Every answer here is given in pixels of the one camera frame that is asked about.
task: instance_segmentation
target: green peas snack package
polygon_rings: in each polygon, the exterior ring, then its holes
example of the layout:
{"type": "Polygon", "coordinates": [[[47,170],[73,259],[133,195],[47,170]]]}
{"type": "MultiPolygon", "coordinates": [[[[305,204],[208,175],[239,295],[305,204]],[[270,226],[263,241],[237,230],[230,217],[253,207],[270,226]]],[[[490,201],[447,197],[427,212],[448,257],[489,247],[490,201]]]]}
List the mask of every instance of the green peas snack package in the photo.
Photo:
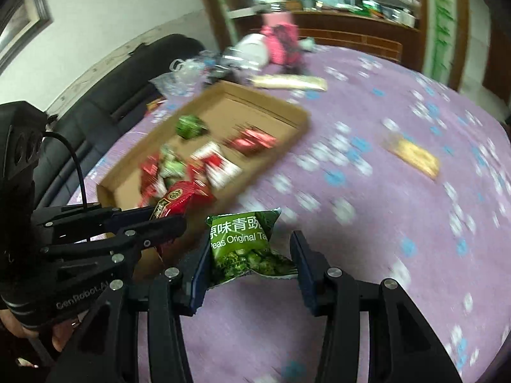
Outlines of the green peas snack package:
{"type": "Polygon", "coordinates": [[[296,266],[270,249],[280,209],[208,217],[213,255],[213,286],[249,273],[295,278],[296,266]]]}

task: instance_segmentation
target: human hand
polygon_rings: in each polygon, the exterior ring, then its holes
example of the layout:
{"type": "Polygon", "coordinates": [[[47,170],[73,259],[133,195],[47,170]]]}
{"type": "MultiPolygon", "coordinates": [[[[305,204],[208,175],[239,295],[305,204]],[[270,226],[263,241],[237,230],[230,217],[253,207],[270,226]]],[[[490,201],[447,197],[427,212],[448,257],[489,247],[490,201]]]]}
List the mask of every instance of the human hand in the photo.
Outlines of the human hand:
{"type": "MultiPolygon", "coordinates": [[[[39,335],[37,331],[28,330],[22,326],[21,323],[13,315],[13,313],[8,309],[0,310],[0,320],[2,321],[5,328],[16,337],[26,339],[37,338],[39,335]]],[[[60,324],[53,326],[52,343],[55,347],[55,350],[62,351],[66,343],[71,338],[73,331],[72,324],[73,320],[68,319],[60,324]]]]}

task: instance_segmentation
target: white wall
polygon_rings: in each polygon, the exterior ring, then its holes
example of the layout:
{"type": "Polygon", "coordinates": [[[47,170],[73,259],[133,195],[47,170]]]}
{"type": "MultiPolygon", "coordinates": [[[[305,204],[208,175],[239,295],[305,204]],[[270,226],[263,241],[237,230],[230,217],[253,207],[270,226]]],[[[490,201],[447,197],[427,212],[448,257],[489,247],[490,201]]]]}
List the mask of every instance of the white wall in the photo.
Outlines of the white wall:
{"type": "Polygon", "coordinates": [[[108,53],[157,25],[204,9],[202,0],[47,0],[47,4],[53,22],[0,75],[0,104],[24,99],[45,111],[108,53]]]}

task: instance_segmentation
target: picture frame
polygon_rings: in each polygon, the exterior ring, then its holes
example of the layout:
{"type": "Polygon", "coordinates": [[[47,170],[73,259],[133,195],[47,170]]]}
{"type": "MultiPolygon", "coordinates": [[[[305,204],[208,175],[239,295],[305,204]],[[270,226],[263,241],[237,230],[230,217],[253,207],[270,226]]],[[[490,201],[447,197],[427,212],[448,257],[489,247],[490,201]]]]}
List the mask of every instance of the picture frame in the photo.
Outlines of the picture frame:
{"type": "Polygon", "coordinates": [[[45,0],[24,0],[0,34],[0,74],[51,23],[45,0]]]}

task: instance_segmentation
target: cracker package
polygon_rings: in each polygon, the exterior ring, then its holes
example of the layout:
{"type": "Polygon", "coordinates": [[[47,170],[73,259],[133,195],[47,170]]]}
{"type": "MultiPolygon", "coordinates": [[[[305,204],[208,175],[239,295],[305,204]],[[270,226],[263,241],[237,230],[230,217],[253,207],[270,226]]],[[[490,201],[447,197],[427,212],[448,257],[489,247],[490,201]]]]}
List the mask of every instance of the cracker package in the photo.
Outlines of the cracker package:
{"type": "Polygon", "coordinates": [[[430,179],[435,180],[440,172],[440,161],[424,148],[402,136],[392,136],[385,145],[386,149],[404,162],[415,167],[430,179]]]}

